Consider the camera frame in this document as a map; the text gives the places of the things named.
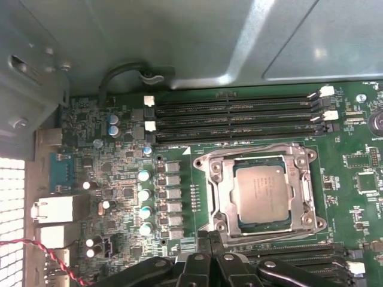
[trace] blue capacitor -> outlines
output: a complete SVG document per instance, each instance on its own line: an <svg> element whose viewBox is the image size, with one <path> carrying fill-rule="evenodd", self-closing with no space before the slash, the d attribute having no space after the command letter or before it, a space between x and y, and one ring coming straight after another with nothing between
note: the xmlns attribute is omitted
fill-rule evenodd
<svg viewBox="0 0 383 287"><path fill-rule="evenodd" d="M116 126L110 126L108 129L108 134L114 138L117 138L121 135L121 131Z"/></svg>
<svg viewBox="0 0 383 287"><path fill-rule="evenodd" d="M118 119L118 116L116 116L115 114L111 114L111 115L109 115L109 117L108 117L108 122L109 122L109 124L118 126L119 121L120 121L120 120Z"/></svg>

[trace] microchip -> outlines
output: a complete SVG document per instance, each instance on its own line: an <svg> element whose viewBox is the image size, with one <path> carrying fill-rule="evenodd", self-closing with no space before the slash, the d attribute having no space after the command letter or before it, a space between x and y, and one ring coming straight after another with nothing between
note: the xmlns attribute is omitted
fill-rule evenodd
<svg viewBox="0 0 383 287"><path fill-rule="evenodd" d="M375 172L358 172L357 174L357 186L359 192L373 193L376 192L376 175Z"/></svg>
<svg viewBox="0 0 383 287"><path fill-rule="evenodd" d="M168 206L167 205L159 205L158 210L159 211L168 211Z"/></svg>
<svg viewBox="0 0 383 287"><path fill-rule="evenodd" d="M136 149L136 150L133 152L133 157L134 157L134 158L142 158L142 150L141 150L141 149Z"/></svg>
<svg viewBox="0 0 383 287"><path fill-rule="evenodd" d="M383 252L383 242L380 242L380 241L372 242L371 249L375 252Z"/></svg>
<svg viewBox="0 0 383 287"><path fill-rule="evenodd" d="M325 190L332 190L333 189L333 184L331 182L324 182L323 187Z"/></svg>
<svg viewBox="0 0 383 287"><path fill-rule="evenodd" d="M169 220L167 218L160 218L160 224L165 225L168 223L169 223Z"/></svg>
<svg viewBox="0 0 383 287"><path fill-rule="evenodd" d="M233 201L241 222L268 223L288 219L288 188L283 167L243 167L236 171L234 182Z"/></svg>
<svg viewBox="0 0 383 287"><path fill-rule="evenodd" d="M357 230L363 230L363 223L361 223L361 222L358 222L358 223L356 223L356 225L355 225L355 228L357 229Z"/></svg>
<svg viewBox="0 0 383 287"><path fill-rule="evenodd" d="M157 197L159 199L165 199L165 198L167 198L167 194L166 193L157 193Z"/></svg>
<svg viewBox="0 0 383 287"><path fill-rule="evenodd" d="M168 199L180 199L181 198L181 190L179 188L171 188L166 190L166 197Z"/></svg>
<svg viewBox="0 0 383 287"><path fill-rule="evenodd" d="M133 137L136 140L145 139L145 129L144 127L136 126L133 128Z"/></svg>
<svg viewBox="0 0 383 287"><path fill-rule="evenodd" d="M161 232L161 233L160 233L160 237L161 237L161 238L168 238L168 237L169 237L169 232L167 232L167 231L163 231L163 232Z"/></svg>
<svg viewBox="0 0 383 287"><path fill-rule="evenodd" d="M110 164L110 163L104 163L104 164L101 166L101 171L102 171L102 172L111 172L111 171L112 171L112 164Z"/></svg>
<svg viewBox="0 0 383 287"><path fill-rule="evenodd" d="M168 203L169 212L182 212L182 203L179 201L172 201Z"/></svg>
<svg viewBox="0 0 383 287"><path fill-rule="evenodd" d="M91 157L83 158L83 167L90 168L93 166L93 159Z"/></svg>
<svg viewBox="0 0 383 287"><path fill-rule="evenodd" d="M180 164L179 163L166 163L165 164L166 172L179 172Z"/></svg>
<svg viewBox="0 0 383 287"><path fill-rule="evenodd" d="M182 224L183 224L183 219L181 215L169 216L169 226L179 226Z"/></svg>
<svg viewBox="0 0 383 287"><path fill-rule="evenodd" d="M179 185L181 183L181 178L177 175L167 176L166 185Z"/></svg>
<svg viewBox="0 0 383 287"><path fill-rule="evenodd" d="M333 124L333 131L334 132L339 132L340 130L341 130L340 124Z"/></svg>
<svg viewBox="0 0 383 287"><path fill-rule="evenodd" d="M180 228L173 228L169 231L170 240L182 239L184 238L184 230Z"/></svg>
<svg viewBox="0 0 383 287"><path fill-rule="evenodd" d="M104 190L105 197L112 197L113 196L113 189L108 188Z"/></svg>
<svg viewBox="0 0 383 287"><path fill-rule="evenodd" d="M163 173L165 172L165 166L157 166L157 173Z"/></svg>
<svg viewBox="0 0 383 287"><path fill-rule="evenodd" d="M131 133L126 133L124 135L124 142L132 142L133 141L133 135Z"/></svg>
<svg viewBox="0 0 383 287"><path fill-rule="evenodd" d="M363 259L363 250L362 249L349 249L348 250L349 256L352 259Z"/></svg>
<svg viewBox="0 0 383 287"><path fill-rule="evenodd" d="M370 250L370 243L368 243L368 242L363 242L363 249L364 249L364 250Z"/></svg>
<svg viewBox="0 0 383 287"><path fill-rule="evenodd" d="M159 180L157 181L157 185L160 185L160 186L164 186L164 185L166 185L166 180L165 180L165 179L159 179Z"/></svg>
<svg viewBox="0 0 383 287"><path fill-rule="evenodd" d="M132 121L143 121L144 109L134 109L130 116L132 117Z"/></svg>
<svg viewBox="0 0 383 287"><path fill-rule="evenodd" d="M87 120L87 113L82 112L80 114L76 115L76 120L77 121L86 121Z"/></svg>
<svg viewBox="0 0 383 287"><path fill-rule="evenodd" d="M115 221L110 220L107 222L107 229L115 229Z"/></svg>
<svg viewBox="0 0 383 287"><path fill-rule="evenodd" d="M126 187L123 190L123 194L127 199L132 199L134 198L134 189L131 187Z"/></svg>
<svg viewBox="0 0 383 287"><path fill-rule="evenodd" d="M130 254L134 258L139 258L142 255L142 246L135 246L130 249Z"/></svg>
<svg viewBox="0 0 383 287"><path fill-rule="evenodd" d="M346 155L347 167L349 169L355 167L369 167L370 166L370 158L368 154L351 154Z"/></svg>

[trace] cable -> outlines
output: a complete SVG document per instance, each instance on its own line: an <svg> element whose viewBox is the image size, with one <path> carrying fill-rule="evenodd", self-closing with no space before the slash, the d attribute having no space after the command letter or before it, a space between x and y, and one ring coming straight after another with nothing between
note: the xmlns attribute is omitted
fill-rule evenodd
<svg viewBox="0 0 383 287"><path fill-rule="evenodd" d="M98 107L102 108L107 100L107 88L109 82L115 77L127 71L139 71L139 72L148 72L150 67L146 63L127 63L120 65L109 72L102 79L100 86L98 88Z"/></svg>
<svg viewBox="0 0 383 287"><path fill-rule="evenodd" d="M56 254L54 254L54 251L52 249L46 248L39 241L31 240L31 239L15 239L15 240L9 240L9 241L0 241L0 246L8 245L8 244L16 244L16 243L20 243L20 242L22 242L23 244L26 244L26 245L27 244L32 244L32 245L35 245L35 246L39 247L42 251L47 253L53 261L57 262L60 265L60 268L61 268L62 271L66 272L70 276L70 278L72 280L76 281L81 286L89 286L89 285L91 285L90 283L84 281L82 278L77 277L74 274L74 272L69 267L67 267L64 264L64 262L62 260L57 258Z"/></svg>

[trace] black cable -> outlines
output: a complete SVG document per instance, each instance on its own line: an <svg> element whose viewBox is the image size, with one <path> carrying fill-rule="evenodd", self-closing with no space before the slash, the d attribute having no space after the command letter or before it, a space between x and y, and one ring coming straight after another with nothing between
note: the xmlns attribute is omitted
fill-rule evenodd
<svg viewBox="0 0 383 287"><path fill-rule="evenodd" d="M139 71L142 74L150 72L150 67L146 63L127 63L120 65L109 72L102 79L98 90L98 107L102 108L107 100L107 88L109 82L115 77L127 71Z"/></svg>

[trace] screw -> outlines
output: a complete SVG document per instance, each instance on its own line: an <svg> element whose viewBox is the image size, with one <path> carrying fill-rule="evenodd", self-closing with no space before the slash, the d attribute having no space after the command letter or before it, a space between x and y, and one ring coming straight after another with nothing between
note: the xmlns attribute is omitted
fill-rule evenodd
<svg viewBox="0 0 383 287"><path fill-rule="evenodd" d="M165 261L158 261L155 263L155 266L156 267L162 267L162 266L165 266L166 262Z"/></svg>
<svg viewBox="0 0 383 287"><path fill-rule="evenodd" d="M203 255L201 254L197 254L195 257L194 257L195 260L203 260Z"/></svg>
<svg viewBox="0 0 383 287"><path fill-rule="evenodd" d="M358 94L355 99L358 103L364 103L367 100L367 96L365 94Z"/></svg>
<svg viewBox="0 0 383 287"><path fill-rule="evenodd" d="M26 118L21 118L14 123L15 129L24 129L28 125L28 120Z"/></svg>
<svg viewBox="0 0 383 287"><path fill-rule="evenodd" d="M223 258L224 258L225 260L228 260L228 261L230 261L230 260L234 260L234 256L231 255L231 254L226 254Z"/></svg>
<svg viewBox="0 0 383 287"><path fill-rule="evenodd" d="M269 268L275 268L276 264L273 261L266 261L265 266Z"/></svg>
<svg viewBox="0 0 383 287"><path fill-rule="evenodd" d="M71 66L68 64L62 65L60 67L61 71L68 72L71 69Z"/></svg>

